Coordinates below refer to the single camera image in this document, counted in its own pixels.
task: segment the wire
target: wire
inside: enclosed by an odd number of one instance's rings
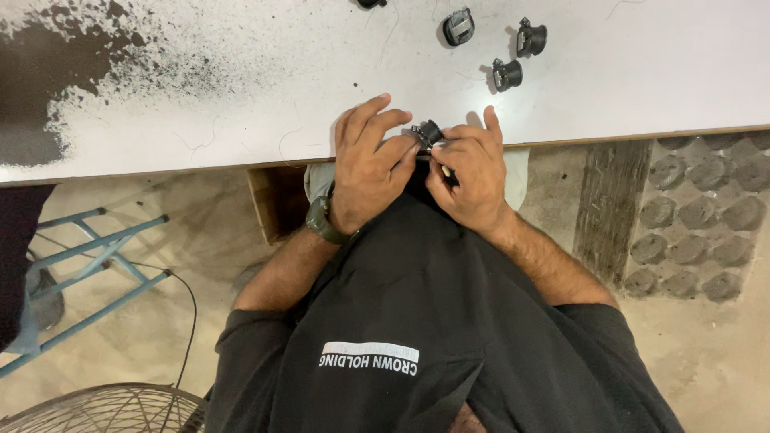
[[[57,240],[53,240],[50,237],[47,237],[46,235],[42,235],[40,233],[35,233],[35,234],[40,236],[41,238],[47,240],[48,242],[51,242],[51,243],[53,243],[55,245],[58,245],[58,246],[60,246],[62,248],[65,248],[67,250],[69,248],[71,248],[71,247],[67,247],[65,244],[63,244],[61,242],[58,242]],[[80,256],[84,256],[84,257],[88,257],[90,259],[95,259],[96,258],[96,257],[90,256],[90,255],[88,255],[86,253],[80,253],[79,255]],[[190,299],[192,299],[192,308],[193,308],[192,309],[192,329],[190,330],[190,339],[187,342],[187,350],[185,351],[185,359],[182,362],[182,369],[179,371],[179,378],[176,380],[176,388],[179,389],[179,384],[182,383],[182,376],[185,374],[185,367],[187,367],[187,359],[190,356],[190,348],[193,345],[193,337],[195,336],[195,325],[196,325],[196,322],[198,321],[198,304],[195,301],[195,294],[193,293],[193,289],[190,287],[190,285],[187,284],[187,281],[184,281],[179,275],[175,274],[174,271],[172,271],[170,269],[166,269],[166,268],[163,268],[163,267],[157,267],[157,266],[154,266],[152,264],[147,264],[147,263],[131,262],[131,261],[129,261],[129,263],[135,264],[136,266],[151,267],[152,269],[162,270],[163,272],[166,272],[169,275],[171,275],[172,277],[175,277],[177,280],[181,281],[182,284],[184,284],[185,287],[187,287],[187,291],[190,293]]]

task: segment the green watch strap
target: green watch strap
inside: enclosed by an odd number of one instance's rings
[[[342,245],[346,243],[350,236],[341,233],[339,230],[332,227],[332,224],[326,218],[329,215],[330,201],[327,196],[320,196],[316,198],[311,204],[310,209],[307,211],[307,218],[305,223],[310,229],[318,233],[323,239],[328,240],[336,245]]]

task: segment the electronic component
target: electronic component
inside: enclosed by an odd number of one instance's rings
[[[492,62],[492,76],[498,92],[505,92],[511,87],[518,87],[524,77],[521,64],[517,60],[504,65],[500,59],[495,59]]]
[[[433,149],[434,144],[438,143],[439,140],[444,139],[441,129],[433,120],[428,120],[420,126],[412,126],[412,131],[417,134],[417,137],[420,138],[420,141],[422,141],[429,150]],[[441,166],[441,170],[444,172],[444,181],[446,181],[449,186],[460,185],[457,176],[454,175],[454,170],[443,165]]]
[[[387,5],[387,0],[358,0],[358,4],[364,9],[372,9],[377,5],[385,7],[385,5]]]
[[[447,43],[458,46],[470,41],[476,30],[476,25],[474,24],[474,17],[470,16],[470,9],[464,8],[449,15],[444,20],[443,28]]]
[[[548,41],[548,29],[544,25],[532,27],[527,17],[519,23],[521,27],[516,35],[516,56],[538,55],[543,52]]]
[[[428,120],[422,126],[412,126],[412,131],[417,133],[417,136],[428,149],[431,149],[434,144],[444,138],[441,129],[433,120]]]

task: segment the white logo stripe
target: white logo stripe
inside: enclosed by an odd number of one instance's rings
[[[399,357],[416,363],[420,359],[420,351],[411,347],[391,343],[346,343],[330,341],[323,346],[322,354],[386,355]]]

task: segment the stool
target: stool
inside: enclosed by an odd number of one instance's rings
[[[112,259],[115,263],[124,267],[128,272],[131,273],[131,275],[136,277],[136,279],[139,280],[139,286],[131,290],[127,294],[124,294],[119,299],[114,300],[112,303],[108,304],[106,307],[102,308],[101,310],[95,312],[94,314],[91,314],[90,316],[86,317],[82,321],[72,325],[70,328],[63,331],[62,333],[55,335],[45,343],[40,344],[39,350],[34,351],[35,353],[24,354],[21,357],[18,357],[15,360],[8,363],[7,365],[3,366],[2,368],[0,368],[0,378],[3,378],[4,376],[20,368],[22,365],[32,361],[43,352],[50,350],[52,347],[56,346],[57,344],[66,340],[67,338],[71,337],[78,331],[81,331],[82,329],[94,323],[98,319],[104,317],[110,311],[115,310],[117,307],[122,306],[123,304],[127,303],[131,299],[144,293],[150,287],[156,285],[158,282],[166,279],[170,275],[168,272],[163,271],[157,276],[155,276],[154,278],[149,279],[144,274],[139,272],[139,270],[136,269],[136,267],[134,267],[133,264],[131,264],[128,260],[126,260],[124,256],[122,256],[118,252],[118,249],[123,245],[125,245],[126,242],[128,242],[137,233],[143,230],[149,229],[150,227],[157,226],[158,224],[163,224],[168,222],[169,217],[167,215],[159,216],[154,220],[150,220],[145,223],[138,224],[134,227],[129,227],[127,229],[120,230],[119,232],[115,232],[113,234],[109,234],[107,236],[102,237],[102,236],[99,236],[83,220],[89,217],[104,215],[105,213],[107,213],[107,210],[104,209],[103,207],[100,207],[98,209],[90,210],[88,212],[77,213],[75,215],[65,216],[63,218],[57,218],[55,220],[45,221],[44,223],[38,224],[38,230],[44,230],[44,229],[56,227],[65,223],[74,223],[81,230],[83,230],[83,232],[85,232],[86,236],[88,236],[92,240],[90,242],[78,245],[77,247],[72,247],[67,250],[64,250],[60,253],[52,254],[48,257],[43,257],[41,259],[36,259],[34,262],[32,262],[32,265],[29,268],[29,271],[27,273],[28,276],[31,274],[34,274],[35,272],[39,272],[40,270],[46,267],[49,267],[54,263],[58,263],[62,260],[69,259],[70,257],[77,256],[79,254],[85,253],[86,251],[90,251],[98,247],[104,247],[104,251],[102,251],[95,259],[91,261],[91,263],[86,265],[74,277],[70,278],[69,280],[58,283],[52,287],[47,287],[44,290],[38,290],[36,293],[33,293],[33,294],[28,293],[27,302],[25,303],[24,308],[25,310],[28,310],[30,308],[30,302],[29,302],[30,300],[35,300],[41,297],[47,297],[47,296],[58,294],[65,288],[70,287],[73,284],[78,283],[79,281],[83,281],[84,279],[91,277],[92,275],[102,272],[103,270],[109,267],[107,263],[105,263],[105,261],[108,259]]]

